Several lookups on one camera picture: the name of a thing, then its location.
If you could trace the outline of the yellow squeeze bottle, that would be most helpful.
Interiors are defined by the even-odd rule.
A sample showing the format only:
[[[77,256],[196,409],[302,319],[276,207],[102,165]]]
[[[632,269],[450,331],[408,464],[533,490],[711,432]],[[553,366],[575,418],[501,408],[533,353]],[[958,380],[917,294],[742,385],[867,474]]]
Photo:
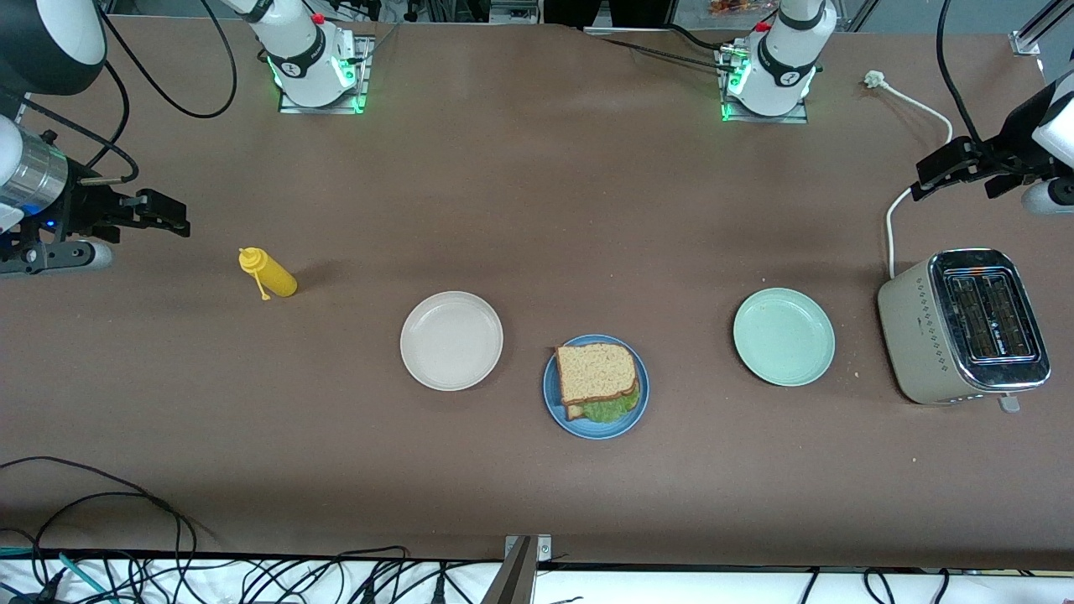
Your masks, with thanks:
[[[241,247],[238,264],[246,275],[256,283],[262,301],[272,297],[291,297],[297,290],[297,279],[284,265],[257,247]]]

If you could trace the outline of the green lettuce leaf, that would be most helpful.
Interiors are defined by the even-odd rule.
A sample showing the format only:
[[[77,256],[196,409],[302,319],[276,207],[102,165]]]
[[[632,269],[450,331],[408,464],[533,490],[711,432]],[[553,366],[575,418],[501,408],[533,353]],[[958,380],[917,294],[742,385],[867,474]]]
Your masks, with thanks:
[[[639,389],[634,388],[630,393],[625,393],[621,397],[590,402],[586,407],[586,419],[599,425],[610,425],[610,422],[619,421],[622,417],[632,413],[633,409],[636,409],[639,398]]]

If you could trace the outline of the pale green plate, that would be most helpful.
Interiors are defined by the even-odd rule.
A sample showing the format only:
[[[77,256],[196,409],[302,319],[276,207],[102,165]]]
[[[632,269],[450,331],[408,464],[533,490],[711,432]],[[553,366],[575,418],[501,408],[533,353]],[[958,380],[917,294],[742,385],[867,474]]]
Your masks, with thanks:
[[[817,382],[832,365],[832,322],[808,294],[787,288],[749,294],[732,320],[738,357],[763,382],[800,387]]]

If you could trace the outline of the beige plate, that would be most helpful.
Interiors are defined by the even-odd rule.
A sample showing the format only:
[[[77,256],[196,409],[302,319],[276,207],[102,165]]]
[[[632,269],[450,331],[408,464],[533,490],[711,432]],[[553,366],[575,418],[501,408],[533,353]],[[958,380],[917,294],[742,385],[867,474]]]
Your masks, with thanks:
[[[498,365],[503,323],[478,294],[431,294],[410,311],[400,330],[400,359],[415,382],[455,393],[483,382]]]

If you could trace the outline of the blue plate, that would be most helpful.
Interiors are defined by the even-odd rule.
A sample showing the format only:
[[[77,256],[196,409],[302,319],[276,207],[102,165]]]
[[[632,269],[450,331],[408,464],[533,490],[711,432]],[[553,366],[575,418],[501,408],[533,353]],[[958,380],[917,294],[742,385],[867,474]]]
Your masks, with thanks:
[[[578,346],[596,343],[596,341],[618,343],[626,346],[633,353],[634,362],[636,362],[639,375],[639,386],[637,388],[640,392],[636,409],[633,409],[632,413],[625,415],[619,421],[610,422],[610,425],[599,425],[598,422],[587,420],[586,418],[568,421],[566,419],[565,405],[561,404],[560,401],[558,370],[555,364],[554,353],[552,353],[552,357],[545,368],[545,377],[542,378],[542,396],[545,396],[545,406],[549,409],[552,419],[566,432],[584,440],[610,440],[625,435],[625,433],[629,432],[634,425],[637,425],[638,421],[640,421],[640,418],[644,416],[649,401],[649,375],[647,366],[642,362],[640,356],[638,356],[638,353],[634,351],[633,348],[625,343],[625,341],[620,339],[606,336],[606,334],[586,334],[585,336],[571,339],[560,346]]]

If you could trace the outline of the beige chrome toaster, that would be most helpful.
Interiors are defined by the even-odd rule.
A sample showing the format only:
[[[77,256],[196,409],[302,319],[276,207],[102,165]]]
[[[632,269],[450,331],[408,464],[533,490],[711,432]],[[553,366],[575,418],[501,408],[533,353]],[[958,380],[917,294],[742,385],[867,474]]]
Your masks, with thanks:
[[[1024,279],[1005,253],[939,251],[876,294],[901,393],[927,406],[1013,397],[1051,377]]]

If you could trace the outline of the aluminium frame corner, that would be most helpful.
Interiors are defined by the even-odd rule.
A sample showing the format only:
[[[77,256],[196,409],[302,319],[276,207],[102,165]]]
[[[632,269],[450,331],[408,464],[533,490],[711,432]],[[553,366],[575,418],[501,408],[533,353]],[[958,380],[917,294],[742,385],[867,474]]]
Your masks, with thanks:
[[[1040,41],[1070,17],[1074,17],[1074,0],[1047,0],[1035,15],[1008,35],[1010,47],[1016,56],[1037,56]]]

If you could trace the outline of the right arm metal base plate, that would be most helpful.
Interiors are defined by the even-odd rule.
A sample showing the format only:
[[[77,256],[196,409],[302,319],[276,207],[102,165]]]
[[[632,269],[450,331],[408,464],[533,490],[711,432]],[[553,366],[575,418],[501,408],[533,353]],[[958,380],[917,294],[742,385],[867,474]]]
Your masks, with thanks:
[[[294,61],[268,61],[280,90],[280,113],[364,113],[375,41],[373,37],[357,37],[352,31],[337,29],[326,35],[320,58],[305,68]]]

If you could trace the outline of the silver aluminium rail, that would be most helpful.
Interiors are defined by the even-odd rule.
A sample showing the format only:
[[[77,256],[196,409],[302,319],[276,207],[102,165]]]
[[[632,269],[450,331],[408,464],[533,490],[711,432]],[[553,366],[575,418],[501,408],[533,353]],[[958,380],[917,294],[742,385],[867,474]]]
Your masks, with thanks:
[[[541,19],[542,0],[488,0],[487,21],[490,24],[537,24]]]

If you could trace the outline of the aluminium profile post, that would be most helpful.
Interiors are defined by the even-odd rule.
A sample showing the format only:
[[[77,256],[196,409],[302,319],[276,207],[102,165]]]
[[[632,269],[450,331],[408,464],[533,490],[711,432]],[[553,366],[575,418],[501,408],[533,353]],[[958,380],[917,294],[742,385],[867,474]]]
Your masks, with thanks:
[[[551,557],[551,535],[508,535],[505,558],[481,604],[532,604],[538,565]]]

